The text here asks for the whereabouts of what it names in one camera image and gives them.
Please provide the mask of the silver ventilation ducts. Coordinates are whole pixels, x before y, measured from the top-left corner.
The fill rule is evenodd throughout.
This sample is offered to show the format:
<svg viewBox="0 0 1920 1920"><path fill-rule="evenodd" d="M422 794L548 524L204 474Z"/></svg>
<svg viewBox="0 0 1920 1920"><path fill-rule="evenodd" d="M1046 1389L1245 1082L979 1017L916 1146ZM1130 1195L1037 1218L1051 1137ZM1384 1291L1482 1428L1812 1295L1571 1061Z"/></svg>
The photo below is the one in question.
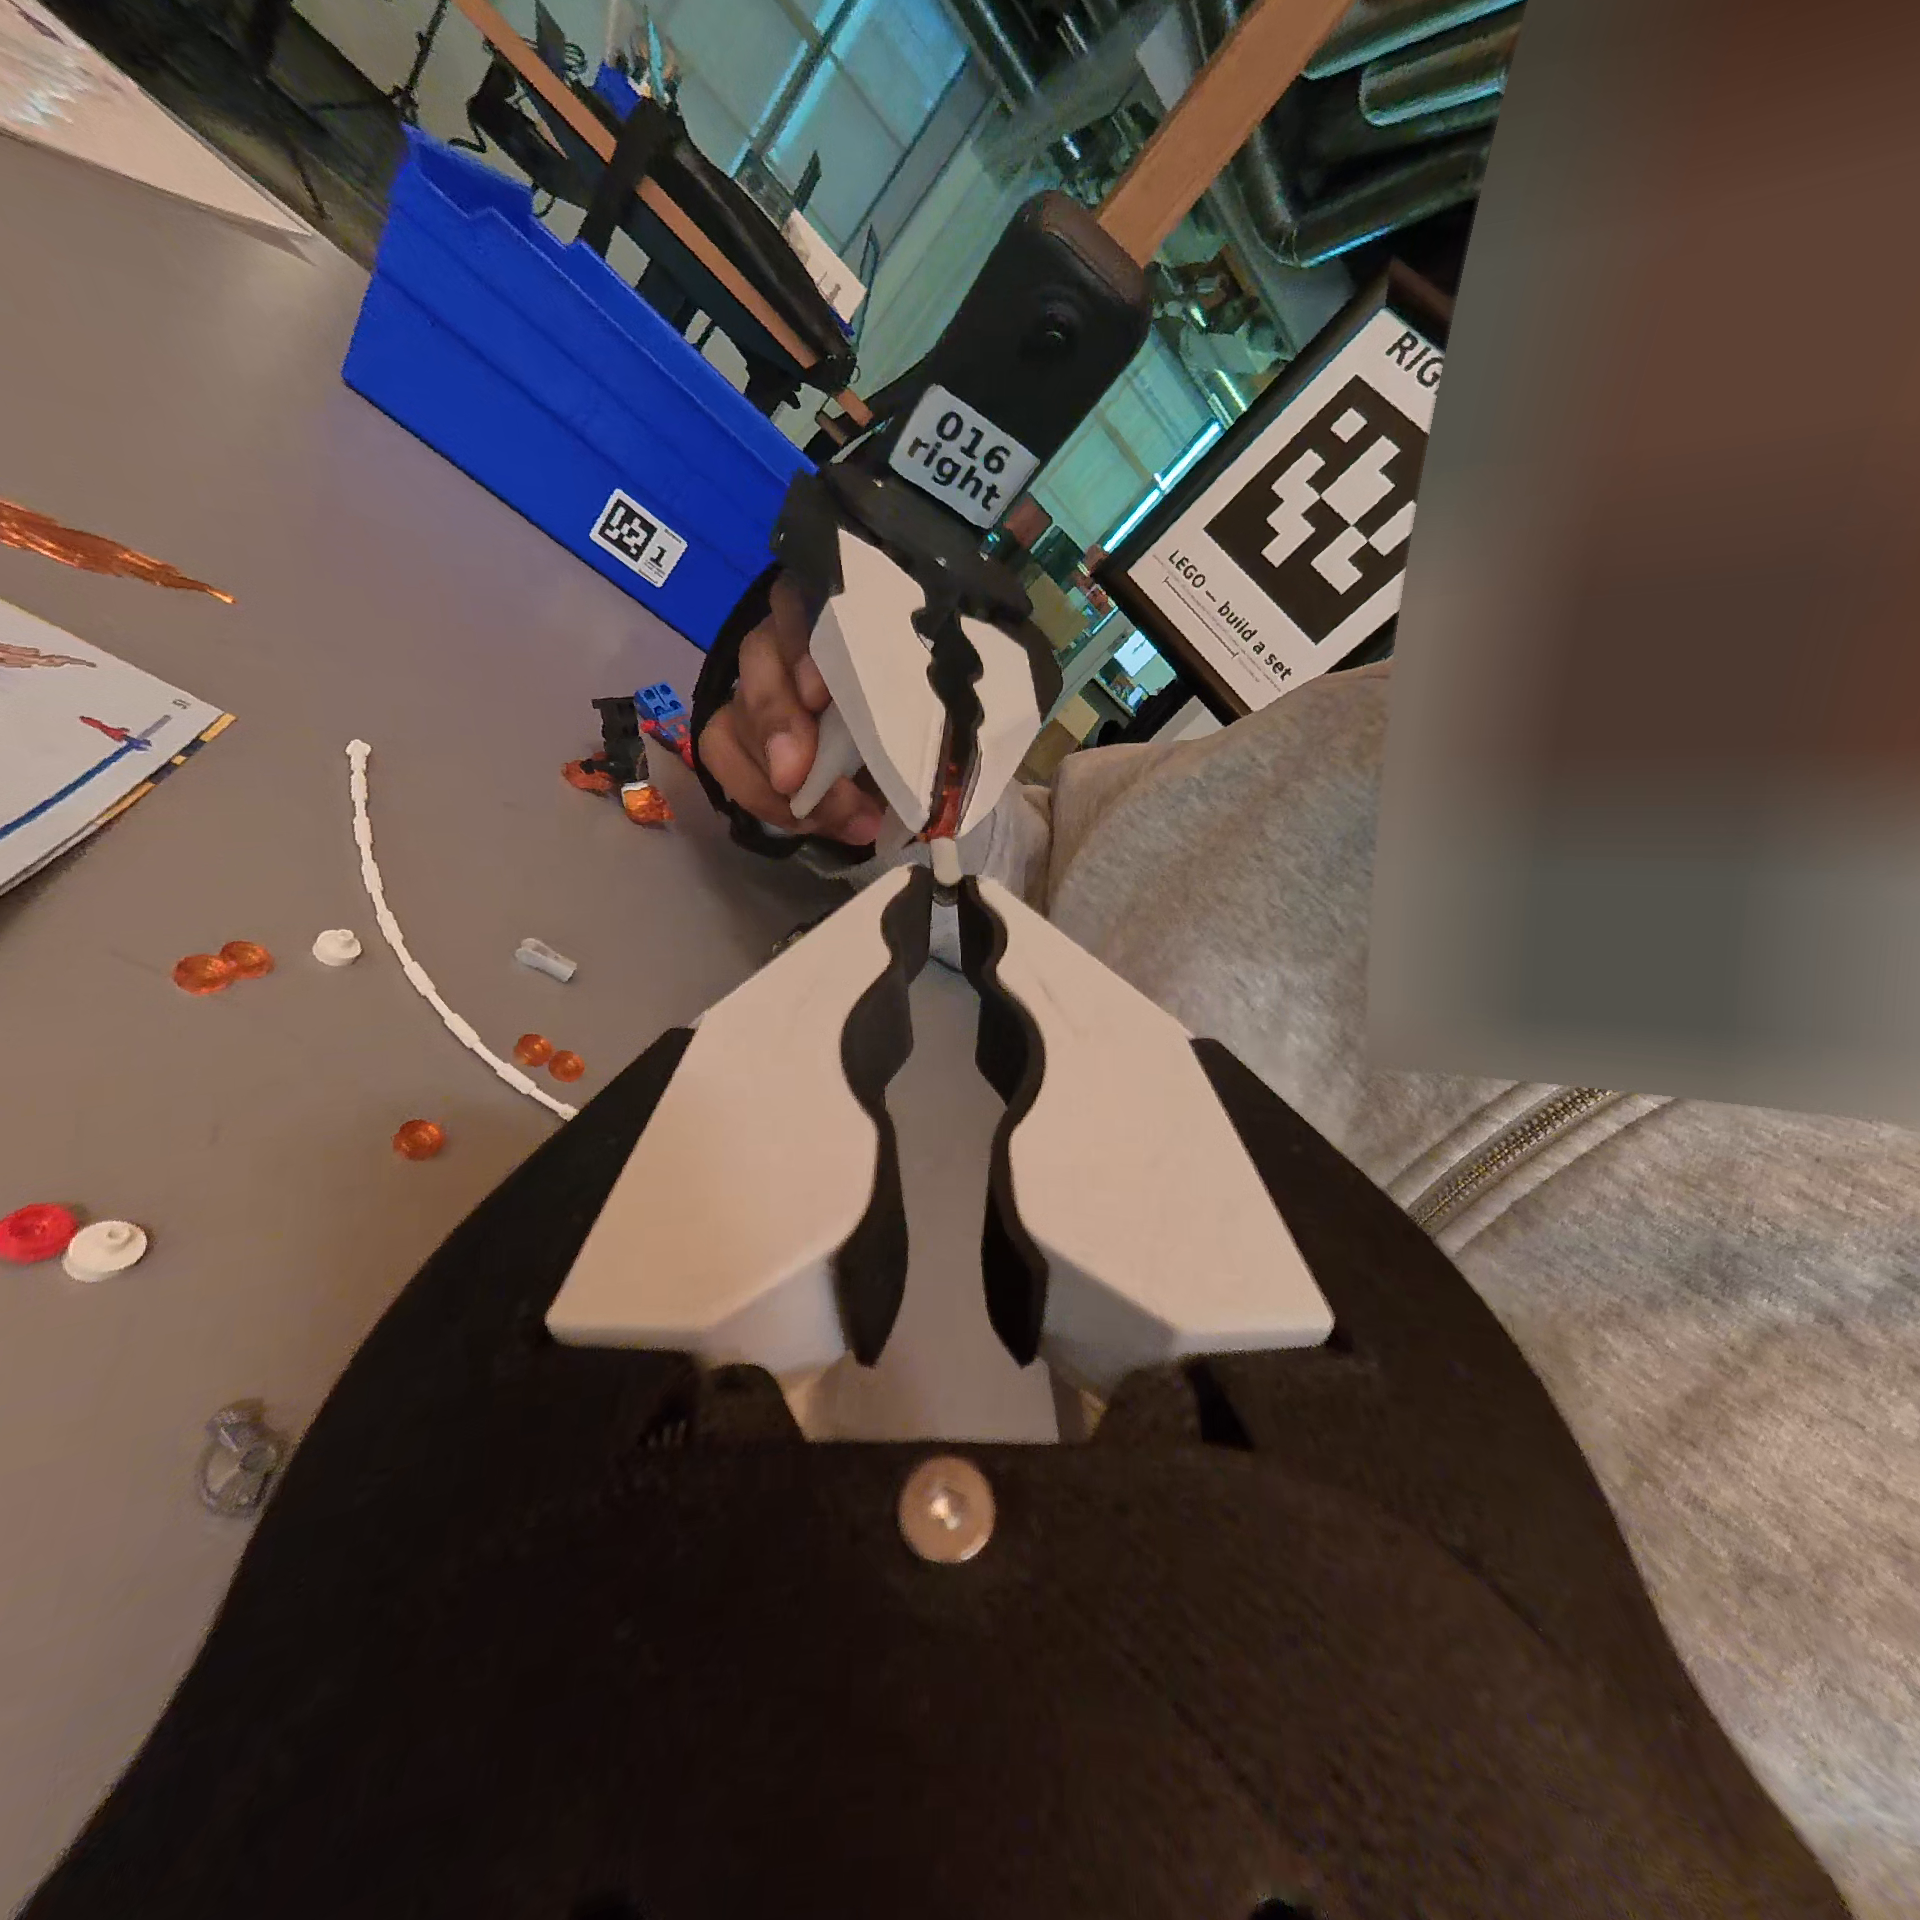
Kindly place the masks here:
<svg viewBox="0 0 1920 1920"><path fill-rule="evenodd" d="M1317 269L1476 198L1523 2L1359 2L1251 134L1242 195L1274 259Z"/></svg>

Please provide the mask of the lego instruction booklet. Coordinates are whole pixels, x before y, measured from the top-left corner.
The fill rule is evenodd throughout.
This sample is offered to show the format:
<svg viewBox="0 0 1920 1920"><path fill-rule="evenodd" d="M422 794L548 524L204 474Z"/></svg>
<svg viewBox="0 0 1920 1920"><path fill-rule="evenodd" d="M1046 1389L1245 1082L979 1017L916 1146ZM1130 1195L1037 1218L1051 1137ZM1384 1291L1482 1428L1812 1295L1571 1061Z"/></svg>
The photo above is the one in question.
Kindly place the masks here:
<svg viewBox="0 0 1920 1920"><path fill-rule="evenodd" d="M221 707L5 604L5 894L83 846L231 723Z"/></svg>

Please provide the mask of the black and orange lego assembly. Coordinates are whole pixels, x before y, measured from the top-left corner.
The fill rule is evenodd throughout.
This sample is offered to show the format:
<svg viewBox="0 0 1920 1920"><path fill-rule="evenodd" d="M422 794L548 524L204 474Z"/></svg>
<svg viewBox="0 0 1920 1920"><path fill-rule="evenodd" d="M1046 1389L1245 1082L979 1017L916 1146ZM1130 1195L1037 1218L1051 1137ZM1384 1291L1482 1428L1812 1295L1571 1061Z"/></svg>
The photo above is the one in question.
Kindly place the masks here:
<svg viewBox="0 0 1920 1920"><path fill-rule="evenodd" d="M636 695L615 695L591 702L599 723L599 748L560 769L566 787L591 798L611 801L621 815L640 828L670 828L675 810L652 774L647 741L648 716Z"/></svg>

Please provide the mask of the wooden post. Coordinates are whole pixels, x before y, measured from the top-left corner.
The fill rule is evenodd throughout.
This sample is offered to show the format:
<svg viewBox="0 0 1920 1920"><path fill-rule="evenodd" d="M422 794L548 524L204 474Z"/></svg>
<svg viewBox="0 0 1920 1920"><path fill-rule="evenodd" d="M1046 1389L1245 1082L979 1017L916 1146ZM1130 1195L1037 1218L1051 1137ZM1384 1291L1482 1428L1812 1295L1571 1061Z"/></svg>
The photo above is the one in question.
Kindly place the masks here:
<svg viewBox="0 0 1920 1920"><path fill-rule="evenodd" d="M1235 154L1262 126L1341 5L1255 2L1200 65L1095 210L1095 223L1147 268Z"/></svg>

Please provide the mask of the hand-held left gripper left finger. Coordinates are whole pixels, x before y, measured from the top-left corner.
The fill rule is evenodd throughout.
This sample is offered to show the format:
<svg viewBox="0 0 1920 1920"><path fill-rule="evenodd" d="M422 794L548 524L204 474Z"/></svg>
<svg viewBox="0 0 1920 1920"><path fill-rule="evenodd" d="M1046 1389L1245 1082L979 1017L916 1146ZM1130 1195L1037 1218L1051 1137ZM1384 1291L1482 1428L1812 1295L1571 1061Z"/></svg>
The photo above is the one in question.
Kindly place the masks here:
<svg viewBox="0 0 1920 1920"><path fill-rule="evenodd" d="M837 908L692 1026L546 1310L573 1348L871 1369L906 1298L887 1092L915 1047L922 871Z"/></svg>

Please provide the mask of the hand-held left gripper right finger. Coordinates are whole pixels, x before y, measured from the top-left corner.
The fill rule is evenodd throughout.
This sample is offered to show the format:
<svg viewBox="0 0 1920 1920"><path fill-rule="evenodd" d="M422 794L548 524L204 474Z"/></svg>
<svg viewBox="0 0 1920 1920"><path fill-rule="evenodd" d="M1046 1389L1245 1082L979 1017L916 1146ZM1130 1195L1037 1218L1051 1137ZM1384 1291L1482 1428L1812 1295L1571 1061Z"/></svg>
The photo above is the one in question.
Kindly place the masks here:
<svg viewBox="0 0 1920 1920"><path fill-rule="evenodd" d="M1236 1059L995 881L959 882L956 924L998 1099L981 1301L1051 1430L1091 1435L1139 1373L1325 1348L1335 1313L1208 1075Z"/></svg>

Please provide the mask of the black framed marker sign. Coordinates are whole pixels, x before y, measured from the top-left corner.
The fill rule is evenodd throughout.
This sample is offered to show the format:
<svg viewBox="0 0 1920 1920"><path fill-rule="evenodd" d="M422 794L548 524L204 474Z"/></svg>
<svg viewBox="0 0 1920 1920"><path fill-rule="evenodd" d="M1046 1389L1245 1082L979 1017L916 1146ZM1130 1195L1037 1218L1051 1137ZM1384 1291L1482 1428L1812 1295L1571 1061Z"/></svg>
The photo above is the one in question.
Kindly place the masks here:
<svg viewBox="0 0 1920 1920"><path fill-rule="evenodd" d="M1104 554L1104 593L1223 725L1390 639L1451 310L1391 260Z"/></svg>

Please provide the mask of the background wooden table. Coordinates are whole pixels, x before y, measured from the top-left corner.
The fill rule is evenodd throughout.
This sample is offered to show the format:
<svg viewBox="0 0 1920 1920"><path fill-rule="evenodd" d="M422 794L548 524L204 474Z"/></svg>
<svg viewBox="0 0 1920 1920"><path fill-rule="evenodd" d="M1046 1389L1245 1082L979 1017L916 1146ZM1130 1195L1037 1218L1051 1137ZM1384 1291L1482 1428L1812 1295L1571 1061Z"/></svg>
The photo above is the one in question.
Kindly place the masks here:
<svg viewBox="0 0 1920 1920"><path fill-rule="evenodd" d="M628 237L640 299L677 329L709 319L739 351L748 402L764 415L813 390L852 425L872 418L852 394L848 324L788 229L692 139L678 69L645 11L611 5L607 51L588 70L546 5L534 5L530 35L499 5L454 10L487 49L466 105L482 151L506 154L540 197L578 210L578 237L597 255Z"/></svg>

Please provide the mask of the stack of cardboard boxes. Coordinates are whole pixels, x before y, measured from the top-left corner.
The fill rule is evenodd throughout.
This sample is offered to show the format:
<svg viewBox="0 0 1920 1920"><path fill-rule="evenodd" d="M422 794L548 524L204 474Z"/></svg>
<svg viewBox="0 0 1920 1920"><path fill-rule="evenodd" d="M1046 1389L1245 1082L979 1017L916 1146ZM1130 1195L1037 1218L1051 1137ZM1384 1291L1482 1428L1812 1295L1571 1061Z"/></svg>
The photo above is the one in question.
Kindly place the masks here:
<svg viewBox="0 0 1920 1920"><path fill-rule="evenodd" d="M1060 586L1034 571L1027 594L1062 686L1036 754L1045 765L1139 719L1176 675L1157 643L1096 586Z"/></svg>

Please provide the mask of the blue plastic bin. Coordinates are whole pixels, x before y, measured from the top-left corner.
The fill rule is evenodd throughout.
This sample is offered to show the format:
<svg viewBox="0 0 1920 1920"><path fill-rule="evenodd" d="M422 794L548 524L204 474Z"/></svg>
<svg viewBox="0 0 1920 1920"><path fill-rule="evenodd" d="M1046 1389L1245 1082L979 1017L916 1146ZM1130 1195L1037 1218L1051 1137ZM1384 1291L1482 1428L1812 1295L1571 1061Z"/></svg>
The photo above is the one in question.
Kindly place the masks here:
<svg viewBox="0 0 1920 1920"><path fill-rule="evenodd" d="M704 651L810 469L527 185L418 129L342 381Z"/></svg>

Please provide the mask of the person's right hand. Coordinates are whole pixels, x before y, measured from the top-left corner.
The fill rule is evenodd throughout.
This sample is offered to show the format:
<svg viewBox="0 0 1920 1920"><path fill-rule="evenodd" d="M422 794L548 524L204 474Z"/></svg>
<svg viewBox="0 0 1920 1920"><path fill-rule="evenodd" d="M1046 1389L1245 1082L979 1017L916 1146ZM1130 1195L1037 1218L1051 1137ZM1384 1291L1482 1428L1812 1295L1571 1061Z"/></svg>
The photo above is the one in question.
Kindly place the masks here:
<svg viewBox="0 0 1920 1920"><path fill-rule="evenodd" d="M869 847L885 806L855 780L834 780L812 812L791 806L810 780L831 695L810 651L818 599L782 574L766 599L767 611L741 637L731 693L699 726L702 765L762 828Z"/></svg>

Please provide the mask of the dark grey lego piece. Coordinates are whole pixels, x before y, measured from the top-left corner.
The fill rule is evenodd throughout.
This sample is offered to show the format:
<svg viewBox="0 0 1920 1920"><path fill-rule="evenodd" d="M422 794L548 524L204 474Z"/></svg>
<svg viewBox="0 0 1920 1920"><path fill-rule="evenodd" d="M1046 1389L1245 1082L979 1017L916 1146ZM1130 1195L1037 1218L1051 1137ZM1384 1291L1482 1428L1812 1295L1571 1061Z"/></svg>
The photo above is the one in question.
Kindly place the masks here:
<svg viewBox="0 0 1920 1920"><path fill-rule="evenodd" d="M194 1470L202 1507L218 1519L242 1519L270 1500L290 1454L261 1399L231 1401L204 1426Z"/></svg>

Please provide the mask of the grey zip hoodie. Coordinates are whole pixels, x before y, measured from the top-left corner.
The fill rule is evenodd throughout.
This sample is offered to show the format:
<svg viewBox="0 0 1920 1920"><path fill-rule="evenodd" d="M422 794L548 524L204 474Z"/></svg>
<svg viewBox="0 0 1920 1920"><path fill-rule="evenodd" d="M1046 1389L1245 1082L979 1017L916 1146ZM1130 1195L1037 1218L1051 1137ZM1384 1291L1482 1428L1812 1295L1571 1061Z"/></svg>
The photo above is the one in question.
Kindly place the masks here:
<svg viewBox="0 0 1920 1920"><path fill-rule="evenodd" d="M1238 873L1214 1041L1494 1310L1743 1759L1856 1916L1915 1916L1915 1132L1368 1066L1387 675L1188 738Z"/></svg>

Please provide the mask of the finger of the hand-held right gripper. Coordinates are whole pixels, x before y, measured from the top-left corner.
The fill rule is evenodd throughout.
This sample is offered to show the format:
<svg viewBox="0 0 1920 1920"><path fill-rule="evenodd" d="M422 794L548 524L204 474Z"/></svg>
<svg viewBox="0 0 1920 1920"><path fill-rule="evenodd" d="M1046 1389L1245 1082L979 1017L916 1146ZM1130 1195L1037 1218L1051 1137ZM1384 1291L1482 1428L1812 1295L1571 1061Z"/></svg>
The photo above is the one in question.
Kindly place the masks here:
<svg viewBox="0 0 1920 1920"><path fill-rule="evenodd" d="M979 661L974 756L956 833L966 839L991 815L1050 719L1054 646L1031 620L1008 631L963 613L957 626Z"/></svg>
<svg viewBox="0 0 1920 1920"><path fill-rule="evenodd" d="M816 801L830 780L869 778L898 823L922 834L942 765L963 756L956 698L922 631L922 583L861 535L834 539L838 586L828 594L810 651L831 695L810 774Z"/></svg>

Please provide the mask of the white printed board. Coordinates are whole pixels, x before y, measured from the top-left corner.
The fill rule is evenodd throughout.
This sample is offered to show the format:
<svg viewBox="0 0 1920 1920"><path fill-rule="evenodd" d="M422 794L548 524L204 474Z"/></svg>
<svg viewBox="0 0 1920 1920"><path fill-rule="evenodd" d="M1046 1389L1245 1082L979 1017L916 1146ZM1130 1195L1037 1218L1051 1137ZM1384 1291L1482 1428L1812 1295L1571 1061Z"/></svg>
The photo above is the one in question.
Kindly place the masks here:
<svg viewBox="0 0 1920 1920"><path fill-rule="evenodd" d="M317 237L46 5L2 5L2 137L286 245Z"/></svg>

